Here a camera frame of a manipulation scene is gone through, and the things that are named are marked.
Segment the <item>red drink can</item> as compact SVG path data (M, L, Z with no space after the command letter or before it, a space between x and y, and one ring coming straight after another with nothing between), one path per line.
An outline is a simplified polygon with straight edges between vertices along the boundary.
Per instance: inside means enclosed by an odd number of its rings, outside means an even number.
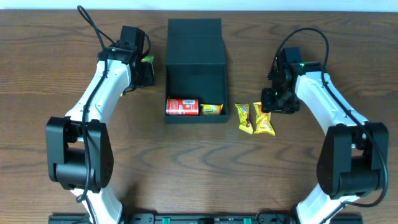
M176 116L198 116L199 104L194 99L168 99L166 102L166 114Z

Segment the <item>yellow Lemond biscuit packet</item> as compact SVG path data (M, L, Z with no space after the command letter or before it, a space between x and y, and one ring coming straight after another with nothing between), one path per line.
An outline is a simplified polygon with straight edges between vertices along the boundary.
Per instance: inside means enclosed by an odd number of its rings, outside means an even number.
M215 116L222 114L223 104L221 105L201 104L200 106L201 106L201 111L200 111L201 116Z

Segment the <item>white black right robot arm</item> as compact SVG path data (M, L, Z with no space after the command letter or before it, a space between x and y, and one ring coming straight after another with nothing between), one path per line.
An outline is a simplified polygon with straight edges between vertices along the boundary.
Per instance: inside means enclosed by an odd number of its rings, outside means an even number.
M265 113L293 114L306 104L325 139L317 162L316 187L290 213L266 214L266 223L362 223L361 215L341 211L375 190L386 190L389 133L356 112L322 70L320 62L304 62L297 47L276 54L262 90Z

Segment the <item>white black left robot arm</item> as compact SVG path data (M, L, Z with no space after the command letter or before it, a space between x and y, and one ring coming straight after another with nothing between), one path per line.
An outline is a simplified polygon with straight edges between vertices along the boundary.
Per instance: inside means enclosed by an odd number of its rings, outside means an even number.
M114 157L108 124L121 95L155 83L153 58L141 29L123 26L118 41L97 56L95 75L78 103L46 124L50 180L82 203L82 215L51 215L49 223L132 223L110 180Z

